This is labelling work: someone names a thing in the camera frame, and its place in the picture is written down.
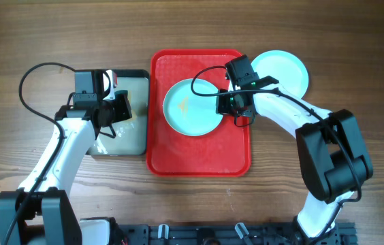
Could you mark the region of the mint green plate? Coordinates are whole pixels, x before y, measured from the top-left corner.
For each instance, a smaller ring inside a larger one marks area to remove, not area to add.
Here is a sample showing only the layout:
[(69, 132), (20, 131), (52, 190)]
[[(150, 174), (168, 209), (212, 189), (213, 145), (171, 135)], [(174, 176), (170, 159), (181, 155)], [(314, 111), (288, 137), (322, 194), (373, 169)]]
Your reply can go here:
[(201, 136), (215, 130), (223, 115), (216, 113), (216, 97), (193, 93), (192, 78), (177, 82), (165, 95), (163, 115), (168, 125), (186, 136)]

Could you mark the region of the light blue plate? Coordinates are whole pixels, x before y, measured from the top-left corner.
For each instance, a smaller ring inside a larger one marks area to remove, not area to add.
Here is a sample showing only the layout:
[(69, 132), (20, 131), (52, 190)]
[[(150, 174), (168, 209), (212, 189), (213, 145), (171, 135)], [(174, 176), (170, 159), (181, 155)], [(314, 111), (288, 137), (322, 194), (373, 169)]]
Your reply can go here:
[(251, 65), (260, 78), (272, 76), (292, 95), (305, 96), (309, 85), (308, 71), (294, 54), (282, 50), (267, 51), (254, 58)]

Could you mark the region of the green and yellow sponge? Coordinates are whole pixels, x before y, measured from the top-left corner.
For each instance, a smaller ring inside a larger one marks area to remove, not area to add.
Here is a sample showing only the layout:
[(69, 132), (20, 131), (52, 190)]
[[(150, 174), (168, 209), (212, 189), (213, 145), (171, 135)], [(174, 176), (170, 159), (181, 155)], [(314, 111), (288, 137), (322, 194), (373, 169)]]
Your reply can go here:
[(128, 91), (119, 90), (115, 92), (114, 100), (114, 122), (121, 122), (132, 118), (131, 106), (128, 100)]

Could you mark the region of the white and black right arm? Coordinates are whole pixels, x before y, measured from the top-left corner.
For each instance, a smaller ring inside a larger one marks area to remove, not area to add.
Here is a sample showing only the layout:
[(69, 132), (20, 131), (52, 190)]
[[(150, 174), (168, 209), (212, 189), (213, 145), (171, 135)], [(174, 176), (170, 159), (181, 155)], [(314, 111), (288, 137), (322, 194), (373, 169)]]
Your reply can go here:
[(308, 189), (294, 218), (298, 244), (318, 244), (336, 229), (347, 203), (362, 198), (362, 185), (373, 166), (355, 116), (342, 109), (318, 108), (267, 76), (237, 80), (217, 93), (217, 111), (232, 116), (260, 115), (274, 121), (296, 140), (300, 171)]

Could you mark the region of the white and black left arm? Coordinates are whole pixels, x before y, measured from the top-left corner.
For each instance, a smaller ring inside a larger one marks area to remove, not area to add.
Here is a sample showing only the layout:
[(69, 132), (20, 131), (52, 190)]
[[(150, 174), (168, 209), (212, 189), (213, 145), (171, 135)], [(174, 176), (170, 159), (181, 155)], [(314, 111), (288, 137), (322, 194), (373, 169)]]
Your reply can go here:
[(15, 191), (0, 193), (1, 244), (94, 244), (110, 241), (110, 227), (89, 235), (69, 201), (78, 168), (101, 128), (131, 118), (127, 91), (113, 97), (75, 94), (51, 118), (52, 137), (37, 165)]

